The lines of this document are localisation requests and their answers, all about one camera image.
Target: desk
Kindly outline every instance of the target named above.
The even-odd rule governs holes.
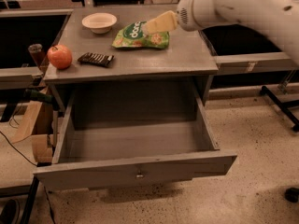
[[[214,142],[200,97],[206,90],[192,81],[205,87],[218,71],[199,34],[178,28],[163,50],[111,47],[126,25],[170,9],[176,6],[73,11],[60,39],[73,51],[73,64],[63,71],[50,64],[44,77],[64,111],[52,165],[34,172],[46,187],[139,186],[227,173],[236,155]],[[118,18],[112,31],[96,35],[82,27],[94,12]],[[115,58],[107,69],[81,65],[77,58],[85,52]],[[62,94],[69,92],[65,104]]]

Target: open drawer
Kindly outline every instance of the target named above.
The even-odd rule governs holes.
[[[34,175],[48,188],[140,186],[225,175],[190,78],[79,84],[64,114],[52,165]]]

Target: black snack bar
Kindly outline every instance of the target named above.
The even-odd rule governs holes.
[[[107,68],[109,63],[113,60],[113,57],[114,56],[106,56],[102,54],[87,52],[78,58],[78,62],[94,64]]]

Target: green chip bag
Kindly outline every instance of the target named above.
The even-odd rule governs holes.
[[[141,26],[144,23],[145,21],[138,21],[119,30],[112,46],[117,49],[167,48],[169,45],[169,33],[143,35]]]

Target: white robotic arm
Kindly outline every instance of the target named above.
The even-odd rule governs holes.
[[[181,0],[177,15],[186,31],[229,24],[249,27],[299,65],[299,6],[295,0]]]

